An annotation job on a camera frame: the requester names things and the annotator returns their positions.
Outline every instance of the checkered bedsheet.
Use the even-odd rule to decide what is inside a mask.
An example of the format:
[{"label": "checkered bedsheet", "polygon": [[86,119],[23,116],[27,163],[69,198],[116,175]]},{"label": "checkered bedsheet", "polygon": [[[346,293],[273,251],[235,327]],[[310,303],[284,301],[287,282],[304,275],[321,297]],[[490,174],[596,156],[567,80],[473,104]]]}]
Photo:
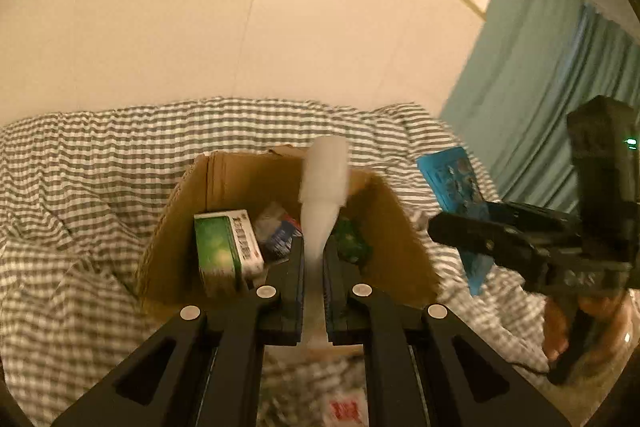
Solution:
[{"label": "checkered bedsheet", "polygon": [[[439,300],[506,359],[546,369],[542,298],[525,294],[520,277],[499,268],[471,298],[456,250],[434,244],[426,232],[438,204],[416,158],[459,141],[423,108],[366,112],[214,98],[50,114],[0,129],[0,353],[9,390],[37,426],[50,425],[157,327],[136,301],[136,268],[196,155],[308,146],[322,134],[346,136],[351,164],[378,172],[398,195],[441,278]],[[472,163],[484,197],[496,200],[483,167]],[[267,359],[263,425],[318,425],[318,393],[287,394],[286,386],[278,388],[287,379],[274,377],[283,371],[306,375],[323,392],[364,383],[358,360],[305,373]],[[296,399],[305,403],[305,417],[292,405]]]}]

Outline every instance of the triangular cutout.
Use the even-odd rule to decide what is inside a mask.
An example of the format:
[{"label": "triangular cutout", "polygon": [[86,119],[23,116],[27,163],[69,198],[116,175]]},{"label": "triangular cutout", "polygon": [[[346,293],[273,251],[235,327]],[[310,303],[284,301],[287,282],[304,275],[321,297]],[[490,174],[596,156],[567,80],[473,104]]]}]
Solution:
[{"label": "triangular cutout", "polygon": [[484,403],[509,390],[509,382],[496,373],[491,364],[465,339],[457,335],[452,343],[476,402]]},{"label": "triangular cutout", "polygon": [[169,359],[174,352],[174,339],[165,339],[116,385],[116,393],[140,405],[149,405]]}]

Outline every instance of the green and white box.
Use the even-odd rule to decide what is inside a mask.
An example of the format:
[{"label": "green and white box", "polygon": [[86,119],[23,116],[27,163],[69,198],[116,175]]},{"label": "green and white box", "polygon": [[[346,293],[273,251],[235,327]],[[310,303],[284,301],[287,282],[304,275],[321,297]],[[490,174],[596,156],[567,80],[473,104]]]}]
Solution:
[{"label": "green and white box", "polygon": [[229,296],[247,288],[264,262],[246,210],[196,214],[198,265],[209,297]]}]

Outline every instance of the blue package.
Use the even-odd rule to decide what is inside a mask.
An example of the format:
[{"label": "blue package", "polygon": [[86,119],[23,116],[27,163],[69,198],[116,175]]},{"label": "blue package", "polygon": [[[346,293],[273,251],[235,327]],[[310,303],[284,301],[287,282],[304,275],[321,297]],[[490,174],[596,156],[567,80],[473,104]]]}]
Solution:
[{"label": "blue package", "polygon": [[[430,185],[445,212],[474,219],[489,220],[487,207],[471,162],[462,147],[421,156],[418,169]],[[471,295],[480,293],[484,278],[494,265],[494,259],[482,253],[460,251]]]}]

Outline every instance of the teal curtain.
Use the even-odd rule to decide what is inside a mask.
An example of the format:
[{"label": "teal curtain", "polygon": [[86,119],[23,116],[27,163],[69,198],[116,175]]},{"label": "teal curtain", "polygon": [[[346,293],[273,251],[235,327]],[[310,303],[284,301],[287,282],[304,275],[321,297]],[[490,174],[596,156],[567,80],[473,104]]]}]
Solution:
[{"label": "teal curtain", "polygon": [[500,196],[571,211],[566,114],[597,94],[640,104],[640,48],[586,0],[491,0],[441,113]]}]

